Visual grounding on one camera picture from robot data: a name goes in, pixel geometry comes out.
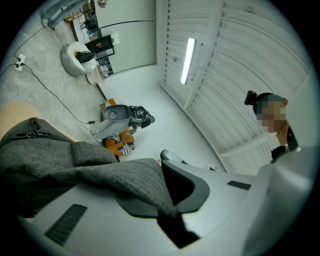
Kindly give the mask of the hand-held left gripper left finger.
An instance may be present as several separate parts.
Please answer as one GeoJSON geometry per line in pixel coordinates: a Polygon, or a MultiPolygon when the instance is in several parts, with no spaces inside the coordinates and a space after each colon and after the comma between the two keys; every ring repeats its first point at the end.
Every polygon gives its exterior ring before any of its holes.
{"type": "Polygon", "coordinates": [[[246,191],[219,186],[204,205],[182,216],[199,239],[179,248],[151,218],[129,215],[112,191],[75,186],[24,226],[53,256],[209,256],[205,239],[243,202],[246,191]]]}

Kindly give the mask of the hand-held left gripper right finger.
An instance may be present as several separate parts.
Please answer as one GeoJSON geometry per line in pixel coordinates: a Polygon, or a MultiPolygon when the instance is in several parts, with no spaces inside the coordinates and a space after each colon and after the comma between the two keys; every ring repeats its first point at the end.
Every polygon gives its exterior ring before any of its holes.
{"type": "Polygon", "coordinates": [[[160,154],[165,181],[186,225],[251,225],[262,204],[265,174],[232,174],[160,154]]]}

